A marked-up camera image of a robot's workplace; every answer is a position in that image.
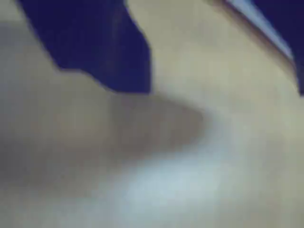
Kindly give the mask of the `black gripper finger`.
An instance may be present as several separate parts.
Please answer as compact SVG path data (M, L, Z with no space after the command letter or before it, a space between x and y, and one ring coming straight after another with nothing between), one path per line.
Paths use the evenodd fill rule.
M21 0L61 69L80 70L121 93L152 89L151 51L122 0Z
M304 2L224 0L224 4L293 62L298 92L304 95Z

